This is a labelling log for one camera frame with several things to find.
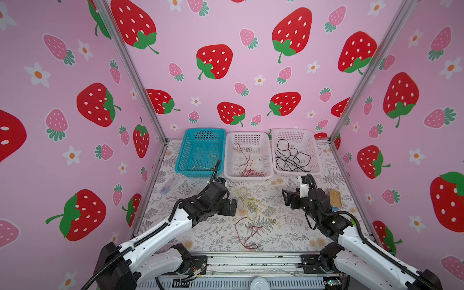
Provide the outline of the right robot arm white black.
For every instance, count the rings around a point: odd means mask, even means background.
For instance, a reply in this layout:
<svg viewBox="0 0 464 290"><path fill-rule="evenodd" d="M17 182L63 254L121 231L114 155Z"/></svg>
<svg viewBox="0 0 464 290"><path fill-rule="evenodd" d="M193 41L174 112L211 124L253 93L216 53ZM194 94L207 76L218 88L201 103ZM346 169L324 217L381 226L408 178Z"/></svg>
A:
<svg viewBox="0 0 464 290"><path fill-rule="evenodd" d="M295 191L283 190L282 195L287 207L302 210L310 228L332 241L320 251L317 268L347 274L371 290L442 289L436 274L403 263L365 237L354 215L333 211L330 197L312 175L302 176Z"/></svg>

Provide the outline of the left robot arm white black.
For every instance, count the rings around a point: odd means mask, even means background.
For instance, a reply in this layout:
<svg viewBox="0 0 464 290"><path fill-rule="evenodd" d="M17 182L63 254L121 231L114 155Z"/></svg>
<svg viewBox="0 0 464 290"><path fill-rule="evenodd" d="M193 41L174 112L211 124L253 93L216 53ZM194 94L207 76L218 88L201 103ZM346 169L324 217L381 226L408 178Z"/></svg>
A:
<svg viewBox="0 0 464 290"><path fill-rule="evenodd" d="M185 246L175 245L164 253L158 250L212 216L236 214L238 203L230 198L225 178L218 177L220 165L217 161L210 180L200 193L177 200L170 215L160 223L119 246L112 242L105 245L94 274L83 289L96 284L101 290L134 290L138 283L162 274L187 272L191 255Z"/></svg>

